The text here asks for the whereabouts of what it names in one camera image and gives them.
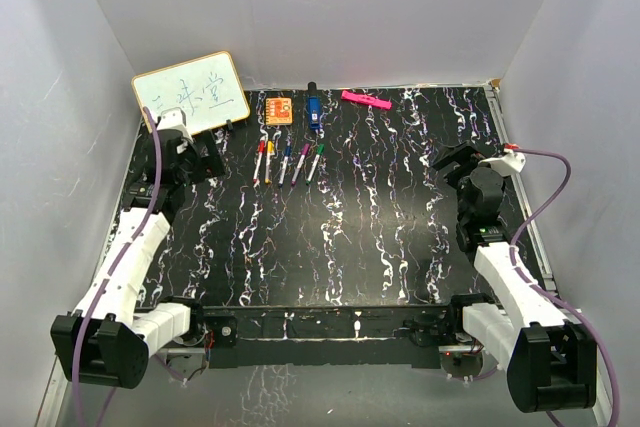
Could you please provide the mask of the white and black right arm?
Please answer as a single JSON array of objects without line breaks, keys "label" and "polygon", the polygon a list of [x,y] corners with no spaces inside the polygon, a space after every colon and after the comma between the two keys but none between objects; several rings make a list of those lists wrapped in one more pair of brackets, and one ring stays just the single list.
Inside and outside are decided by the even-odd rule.
[{"label": "white and black right arm", "polygon": [[447,335],[474,338],[505,370],[510,396],[524,412],[587,409],[596,402],[597,346],[583,323],[549,300],[529,273],[501,220],[508,177],[525,166],[515,145],[487,156],[464,142],[445,147],[433,163],[457,196],[459,248],[497,300],[473,301],[450,314]]}]

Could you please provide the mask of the white pen with purple tip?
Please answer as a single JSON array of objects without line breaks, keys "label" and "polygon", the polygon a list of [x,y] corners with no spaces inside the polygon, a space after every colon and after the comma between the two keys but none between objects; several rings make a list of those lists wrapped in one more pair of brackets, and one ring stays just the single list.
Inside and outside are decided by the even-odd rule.
[{"label": "white pen with purple tip", "polygon": [[302,170],[302,168],[304,166],[304,162],[305,162],[305,159],[306,159],[307,154],[309,152],[309,149],[310,149],[310,144],[309,143],[305,143],[303,148],[302,148],[302,150],[301,150],[298,162],[297,162],[297,164],[295,166],[295,169],[294,169],[294,172],[293,172],[293,175],[292,175],[292,178],[291,178],[291,183],[290,183],[291,187],[294,187],[296,185],[297,181],[298,181],[298,178],[300,176],[300,172],[301,172],[301,170]]}]

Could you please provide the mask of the white pen with red tip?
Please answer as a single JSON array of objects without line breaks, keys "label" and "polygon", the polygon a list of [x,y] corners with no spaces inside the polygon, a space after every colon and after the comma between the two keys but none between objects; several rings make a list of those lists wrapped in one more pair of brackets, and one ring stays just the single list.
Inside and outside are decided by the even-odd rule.
[{"label": "white pen with red tip", "polygon": [[263,156],[264,156],[264,153],[259,153],[257,150],[255,168],[252,176],[252,180],[254,184],[259,183],[259,180],[260,180],[260,167],[261,167]]}]

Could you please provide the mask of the white pen with yellow tip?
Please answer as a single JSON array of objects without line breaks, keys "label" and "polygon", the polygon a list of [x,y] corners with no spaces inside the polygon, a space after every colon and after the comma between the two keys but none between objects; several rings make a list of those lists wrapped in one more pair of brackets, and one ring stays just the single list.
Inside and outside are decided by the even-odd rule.
[{"label": "white pen with yellow tip", "polygon": [[265,160],[265,174],[264,174],[264,182],[266,184],[270,184],[272,182],[271,165],[272,165],[274,150],[275,150],[274,143],[271,140],[269,140],[266,146],[266,160]]}]

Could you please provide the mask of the white pen with green tip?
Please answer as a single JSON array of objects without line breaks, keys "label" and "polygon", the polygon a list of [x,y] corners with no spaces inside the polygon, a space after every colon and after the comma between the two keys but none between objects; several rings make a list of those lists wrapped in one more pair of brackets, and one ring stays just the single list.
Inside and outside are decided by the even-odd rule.
[{"label": "white pen with green tip", "polygon": [[309,173],[308,173],[308,175],[307,175],[307,177],[306,177],[306,181],[305,181],[305,183],[306,183],[306,185],[307,185],[307,186],[309,186],[309,185],[311,184],[311,182],[312,182],[312,180],[313,180],[313,178],[314,178],[315,172],[316,172],[316,170],[317,170],[317,168],[318,168],[318,165],[319,165],[320,159],[322,158],[322,155],[317,155],[317,154],[315,153],[315,156],[314,156],[313,162],[312,162],[312,164],[311,164],[310,171],[309,171]]}]

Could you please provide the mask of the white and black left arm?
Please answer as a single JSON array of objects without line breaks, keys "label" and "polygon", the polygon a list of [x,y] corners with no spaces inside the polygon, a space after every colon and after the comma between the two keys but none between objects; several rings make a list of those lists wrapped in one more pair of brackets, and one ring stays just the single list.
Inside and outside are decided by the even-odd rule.
[{"label": "white and black left arm", "polygon": [[121,199],[119,223],[96,277],[77,306],[51,326],[65,377],[133,389],[149,360],[171,342],[202,342],[207,323],[198,301],[169,296],[137,313],[142,284],[190,187],[224,175],[211,133],[188,139],[176,128],[149,135]]}]

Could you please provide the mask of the white pen with blue tip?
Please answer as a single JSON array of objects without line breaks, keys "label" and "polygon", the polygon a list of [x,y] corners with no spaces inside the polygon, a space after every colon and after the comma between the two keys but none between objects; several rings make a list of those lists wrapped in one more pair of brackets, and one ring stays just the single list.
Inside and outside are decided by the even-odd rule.
[{"label": "white pen with blue tip", "polygon": [[285,147],[282,162],[280,165],[280,171],[279,171],[278,183],[277,183],[278,187],[282,187],[284,185],[286,171],[287,171],[288,163],[291,157],[291,150],[292,150],[292,145],[288,143]]}]

